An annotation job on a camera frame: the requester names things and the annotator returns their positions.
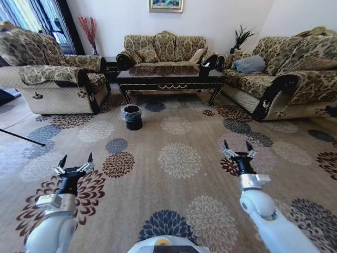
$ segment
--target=black trash can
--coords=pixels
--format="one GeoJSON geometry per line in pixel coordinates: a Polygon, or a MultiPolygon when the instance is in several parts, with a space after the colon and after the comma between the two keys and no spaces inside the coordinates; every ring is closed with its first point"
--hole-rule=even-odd
{"type": "Polygon", "coordinates": [[[123,120],[129,130],[138,130],[142,128],[142,109],[134,104],[122,108],[123,120]]]}

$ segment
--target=flower pattern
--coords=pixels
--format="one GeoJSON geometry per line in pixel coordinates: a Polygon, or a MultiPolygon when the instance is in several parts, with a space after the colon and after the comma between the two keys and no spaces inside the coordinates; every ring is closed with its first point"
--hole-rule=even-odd
{"type": "Polygon", "coordinates": [[[106,151],[110,154],[121,153],[126,148],[127,141],[122,138],[113,139],[112,141],[109,141],[105,146],[106,151]]]}
{"type": "Polygon", "coordinates": [[[45,120],[49,120],[49,119],[51,119],[51,118],[52,118],[52,116],[50,116],[50,115],[45,115],[45,116],[40,115],[40,116],[37,116],[37,117],[35,118],[35,121],[36,121],[36,122],[42,122],[42,121],[45,121],[45,120]]]}
{"type": "Polygon", "coordinates": [[[271,147],[273,145],[273,141],[268,136],[265,136],[262,133],[249,132],[247,136],[248,136],[248,141],[256,145],[260,145],[264,147],[271,147]]]}
{"type": "Polygon", "coordinates": [[[56,116],[51,124],[58,129],[70,129],[83,125],[92,118],[90,114],[62,114],[56,116]]]}
{"type": "Polygon", "coordinates": [[[232,176],[238,176],[238,167],[237,164],[232,161],[229,160],[228,158],[224,157],[221,162],[220,165],[222,167],[222,169],[224,169],[226,172],[228,172],[229,174],[231,174],[232,176]]]}
{"type": "Polygon", "coordinates": [[[52,137],[57,136],[59,133],[61,133],[60,129],[54,127],[53,125],[46,125],[32,131],[27,136],[27,138],[33,139],[34,141],[43,142],[46,139],[50,139],[52,137]]]}
{"type": "MultiPolygon", "coordinates": [[[[247,150],[246,140],[247,136],[238,133],[227,133],[218,140],[219,150],[222,153],[224,149],[224,140],[227,141],[231,150],[236,152],[243,152],[247,150]]],[[[266,173],[274,169],[276,165],[276,157],[269,148],[259,145],[253,145],[257,155],[251,161],[251,165],[257,173],[266,173]]]]}
{"type": "Polygon", "coordinates": [[[201,157],[183,143],[172,143],[159,152],[161,168],[175,178],[190,178],[200,170],[201,157]]]}
{"type": "Polygon", "coordinates": [[[38,145],[38,144],[30,145],[28,148],[26,148],[23,151],[24,157],[27,158],[27,159],[38,158],[38,157],[40,157],[44,154],[47,154],[55,146],[55,142],[50,140],[50,139],[45,139],[42,142],[46,146],[41,146],[41,145],[38,145]]]}
{"type": "Polygon", "coordinates": [[[273,149],[283,159],[293,163],[305,166],[310,165],[312,162],[311,157],[304,150],[293,144],[280,141],[274,143],[273,149]]]}
{"type": "Polygon", "coordinates": [[[319,163],[319,167],[329,173],[333,180],[337,180],[337,153],[319,153],[317,162],[319,163]]]}
{"type": "Polygon", "coordinates": [[[22,153],[31,146],[27,141],[15,141],[0,146],[0,179],[28,161],[22,153]]]}
{"type": "Polygon", "coordinates": [[[204,114],[206,116],[209,116],[209,117],[212,117],[212,116],[215,115],[215,112],[213,112],[212,110],[206,109],[206,110],[202,111],[202,114],[204,114]]]}
{"type": "Polygon", "coordinates": [[[249,133],[251,131],[251,127],[247,123],[240,121],[224,120],[223,125],[234,133],[249,133]]]}
{"type": "Polygon", "coordinates": [[[145,108],[148,109],[150,112],[161,112],[165,110],[166,106],[163,103],[150,102],[146,104],[145,108]]]}
{"type": "MultiPolygon", "coordinates": [[[[96,208],[100,203],[99,200],[105,195],[103,191],[105,179],[102,175],[102,173],[94,170],[79,179],[74,213],[77,225],[85,225],[87,219],[96,214],[96,208]]],[[[16,231],[19,231],[20,237],[24,237],[24,244],[26,244],[30,233],[43,220],[44,210],[36,208],[36,201],[42,195],[54,194],[60,188],[61,183],[62,180],[59,177],[52,176],[49,181],[43,182],[36,189],[34,195],[26,199],[26,206],[22,209],[21,214],[16,217],[19,222],[16,231]]]]}
{"type": "Polygon", "coordinates": [[[308,130],[308,134],[321,141],[326,141],[326,142],[335,141],[335,138],[333,136],[329,135],[328,133],[319,131],[319,130],[310,129],[308,130]]]}
{"type": "Polygon", "coordinates": [[[186,105],[189,109],[197,111],[197,112],[202,112],[203,110],[208,110],[211,107],[206,103],[202,101],[188,101],[186,102],[186,105]]]}
{"type": "Polygon", "coordinates": [[[186,221],[198,245],[215,252],[232,252],[239,234],[227,207],[209,196],[195,198],[187,209],[186,221]]]}
{"type": "Polygon", "coordinates": [[[291,216],[320,252],[337,249],[337,216],[308,199],[294,199],[291,216]]]}
{"type": "Polygon", "coordinates": [[[217,108],[218,114],[228,120],[249,122],[252,121],[249,115],[240,107],[231,104],[220,105],[217,108]]]}
{"type": "Polygon", "coordinates": [[[119,178],[130,172],[134,163],[133,155],[130,153],[113,154],[105,160],[103,171],[110,178],[119,178]]]}
{"type": "Polygon", "coordinates": [[[78,137],[84,142],[95,142],[110,136],[114,125],[107,121],[96,121],[87,124],[78,132],[78,137]]]}
{"type": "Polygon", "coordinates": [[[177,100],[169,100],[163,103],[168,109],[176,109],[181,106],[181,103],[177,100]]]}
{"type": "Polygon", "coordinates": [[[294,123],[289,121],[264,122],[263,124],[268,128],[283,133],[296,133],[299,130],[294,123]]]}
{"type": "Polygon", "coordinates": [[[113,107],[118,107],[125,104],[125,101],[120,94],[109,95],[107,99],[103,102],[100,113],[107,113],[113,107]]]}
{"type": "Polygon", "coordinates": [[[173,116],[164,118],[161,127],[165,132],[171,134],[185,134],[192,129],[192,124],[185,118],[173,116]]]}
{"type": "Polygon", "coordinates": [[[154,212],[150,219],[145,221],[145,225],[139,233],[139,240],[164,235],[184,237],[193,243],[196,241],[196,237],[192,235],[191,226],[186,223],[185,217],[171,210],[154,212]]]}
{"type": "Polygon", "coordinates": [[[31,183],[51,176],[55,173],[53,167],[56,167],[62,158],[60,153],[51,152],[32,160],[21,171],[21,180],[31,183]]]}

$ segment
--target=armchair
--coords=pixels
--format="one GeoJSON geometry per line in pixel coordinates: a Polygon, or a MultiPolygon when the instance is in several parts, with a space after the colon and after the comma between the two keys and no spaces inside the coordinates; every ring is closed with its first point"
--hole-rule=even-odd
{"type": "Polygon", "coordinates": [[[36,114],[94,113],[110,92],[99,56],[63,55],[51,37],[22,29],[0,34],[0,87],[18,89],[36,114]]]}

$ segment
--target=sofa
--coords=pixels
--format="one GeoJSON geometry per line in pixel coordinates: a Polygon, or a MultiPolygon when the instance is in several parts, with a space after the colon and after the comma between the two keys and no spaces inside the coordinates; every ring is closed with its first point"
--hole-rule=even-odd
{"type": "Polygon", "coordinates": [[[36,114],[97,114],[110,93],[104,58],[64,55],[52,36],[5,30],[0,57],[0,87],[18,89],[36,114]]]}
{"type": "Polygon", "coordinates": [[[223,93],[258,121],[327,116],[337,102],[337,36],[264,37],[252,53],[223,55],[223,93]],[[239,73],[233,62],[264,58],[263,73],[239,73]]]}
{"type": "Polygon", "coordinates": [[[163,31],[155,36],[148,35],[126,35],[124,38],[125,50],[117,55],[117,65],[121,70],[128,70],[133,66],[194,66],[210,63],[212,68],[216,67],[217,55],[208,51],[206,38],[202,36],[176,36],[168,31],[163,31]],[[157,59],[147,61],[147,55],[140,56],[139,51],[153,47],[157,59]],[[198,49],[205,48],[197,63],[189,60],[198,49]]]}

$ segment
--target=gray pillow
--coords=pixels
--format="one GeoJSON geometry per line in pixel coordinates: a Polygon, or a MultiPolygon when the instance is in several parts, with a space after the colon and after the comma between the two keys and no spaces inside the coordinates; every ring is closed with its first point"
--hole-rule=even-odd
{"type": "Polygon", "coordinates": [[[262,73],[265,70],[264,59],[259,55],[246,57],[233,63],[234,69],[241,73],[262,73]]]}

